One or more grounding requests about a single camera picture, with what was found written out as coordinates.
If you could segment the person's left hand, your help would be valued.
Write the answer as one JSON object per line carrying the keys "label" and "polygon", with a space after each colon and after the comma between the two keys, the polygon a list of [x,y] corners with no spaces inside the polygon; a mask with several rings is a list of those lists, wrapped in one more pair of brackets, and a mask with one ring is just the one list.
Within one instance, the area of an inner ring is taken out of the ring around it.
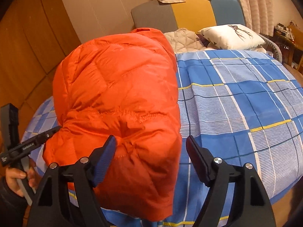
{"label": "person's left hand", "polygon": [[37,189],[42,177],[37,173],[35,167],[36,164],[32,159],[29,161],[29,170],[27,172],[23,172],[16,168],[7,167],[5,171],[5,178],[8,187],[17,195],[24,197],[24,194],[17,183],[17,179],[27,178],[30,187]]}

